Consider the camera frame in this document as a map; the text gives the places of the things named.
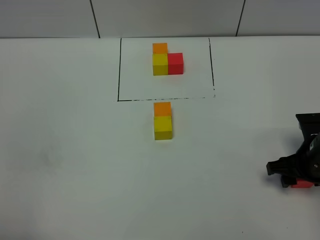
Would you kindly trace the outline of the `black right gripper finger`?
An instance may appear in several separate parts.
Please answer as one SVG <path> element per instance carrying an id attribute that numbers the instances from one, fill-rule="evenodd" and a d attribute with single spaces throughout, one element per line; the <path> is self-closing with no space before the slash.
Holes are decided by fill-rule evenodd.
<path id="1" fill-rule="evenodd" d="M 295 177 L 290 177 L 285 175 L 281 176 L 281 185 L 283 188 L 288 188 L 296 184 L 297 184 L 297 179 Z"/>

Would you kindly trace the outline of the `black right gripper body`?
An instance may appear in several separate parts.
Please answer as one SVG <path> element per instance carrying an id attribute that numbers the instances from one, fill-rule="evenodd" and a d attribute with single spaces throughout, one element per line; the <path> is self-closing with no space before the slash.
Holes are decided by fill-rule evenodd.
<path id="1" fill-rule="evenodd" d="M 266 165 L 267 174 L 288 176 L 320 185 L 320 135 L 310 145 L 303 141 L 296 153 L 270 161 Z"/>

